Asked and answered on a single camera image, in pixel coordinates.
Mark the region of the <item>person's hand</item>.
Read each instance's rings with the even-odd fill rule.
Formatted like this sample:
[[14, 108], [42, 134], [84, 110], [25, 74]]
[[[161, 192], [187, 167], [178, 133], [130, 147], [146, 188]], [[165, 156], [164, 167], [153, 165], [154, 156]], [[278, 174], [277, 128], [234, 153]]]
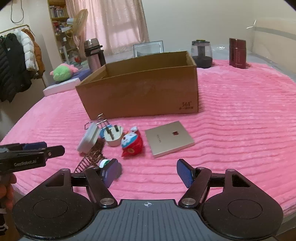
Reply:
[[1, 183], [1, 205], [8, 210], [12, 210], [14, 199], [13, 184], [16, 184], [16, 176], [11, 173], [8, 177], [9, 180], [5, 184]]

